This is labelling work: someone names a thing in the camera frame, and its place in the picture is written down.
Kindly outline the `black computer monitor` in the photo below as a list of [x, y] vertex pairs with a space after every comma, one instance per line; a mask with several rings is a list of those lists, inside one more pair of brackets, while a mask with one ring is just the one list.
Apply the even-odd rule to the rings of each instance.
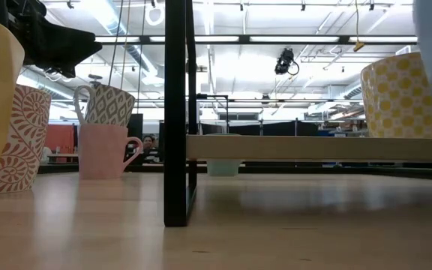
[[129, 137], [143, 138], [143, 114], [132, 114], [127, 125]]

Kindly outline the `person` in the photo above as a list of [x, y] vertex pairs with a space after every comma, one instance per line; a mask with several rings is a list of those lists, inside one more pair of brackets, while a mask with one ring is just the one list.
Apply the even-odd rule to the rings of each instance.
[[160, 159], [159, 148], [155, 147], [155, 138], [153, 136], [144, 136], [142, 139], [142, 153], [134, 160], [136, 164], [157, 163]]

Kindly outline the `black-framed wooden shelf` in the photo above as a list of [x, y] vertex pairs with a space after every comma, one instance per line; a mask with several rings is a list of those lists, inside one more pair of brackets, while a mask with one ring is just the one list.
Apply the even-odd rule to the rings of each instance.
[[196, 105], [192, 0], [166, 0], [163, 222], [185, 227], [197, 188], [198, 159], [432, 161], [432, 139], [236, 136], [194, 133]]

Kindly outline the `mint green mug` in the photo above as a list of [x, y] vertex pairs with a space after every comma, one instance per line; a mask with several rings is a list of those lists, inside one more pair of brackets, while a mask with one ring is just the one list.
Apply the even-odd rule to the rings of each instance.
[[208, 175], [214, 177], [232, 177], [239, 174], [241, 159], [208, 159]]

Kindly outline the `orange partition panel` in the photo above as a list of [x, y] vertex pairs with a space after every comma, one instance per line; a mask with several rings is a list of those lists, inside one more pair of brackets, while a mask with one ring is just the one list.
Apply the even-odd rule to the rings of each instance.
[[74, 127], [72, 125], [49, 124], [46, 129], [45, 146], [53, 152], [74, 153]]

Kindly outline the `black table edge rail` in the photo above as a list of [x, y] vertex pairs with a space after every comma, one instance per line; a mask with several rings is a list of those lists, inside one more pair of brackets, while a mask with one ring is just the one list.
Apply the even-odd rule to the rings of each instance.
[[[37, 174], [77, 173], [78, 164], [44, 164], [40, 165]], [[164, 165], [143, 164], [129, 165], [124, 170], [129, 173], [163, 173]], [[275, 167], [275, 166], [240, 166], [239, 174], [357, 174], [394, 176], [412, 179], [431, 179], [432, 169], [397, 168], [397, 167]]]

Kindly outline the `yellow dotted white mug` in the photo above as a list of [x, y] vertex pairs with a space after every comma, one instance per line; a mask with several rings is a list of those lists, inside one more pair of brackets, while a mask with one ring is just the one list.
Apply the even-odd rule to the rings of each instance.
[[420, 53], [369, 64], [361, 89], [371, 137], [432, 139], [432, 89]]

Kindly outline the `grey diamond patterned white mug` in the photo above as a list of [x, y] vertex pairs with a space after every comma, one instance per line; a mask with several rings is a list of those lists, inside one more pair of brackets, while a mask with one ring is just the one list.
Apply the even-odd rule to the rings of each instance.
[[[86, 90], [89, 93], [85, 114], [79, 105], [79, 93]], [[119, 88], [98, 84], [94, 87], [78, 86], [74, 90], [73, 104], [81, 125], [102, 124], [126, 127], [133, 112], [136, 98]]]

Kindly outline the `plain pink mug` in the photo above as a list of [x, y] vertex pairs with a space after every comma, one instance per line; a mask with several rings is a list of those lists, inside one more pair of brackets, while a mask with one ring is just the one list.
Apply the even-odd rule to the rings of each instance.
[[141, 139], [113, 124], [81, 124], [78, 146], [80, 180], [120, 179], [143, 152]]

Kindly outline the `orange leaf patterned white mug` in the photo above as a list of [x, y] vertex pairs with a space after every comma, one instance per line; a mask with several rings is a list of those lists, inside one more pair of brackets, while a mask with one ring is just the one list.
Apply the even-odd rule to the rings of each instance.
[[7, 142], [0, 156], [0, 194], [27, 191], [38, 174], [50, 116], [51, 95], [17, 85]]

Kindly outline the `overhead LED light bar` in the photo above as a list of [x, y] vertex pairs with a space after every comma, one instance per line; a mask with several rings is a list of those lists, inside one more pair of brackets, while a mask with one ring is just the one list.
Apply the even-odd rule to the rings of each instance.
[[[366, 45], [415, 45], [418, 38], [412, 35], [197, 35], [196, 44], [290, 44], [290, 45], [353, 45], [358, 41]], [[100, 35], [96, 41], [105, 45], [111, 44], [164, 44], [164, 36], [150, 35], [129, 35], [129, 36], [110, 36]]]

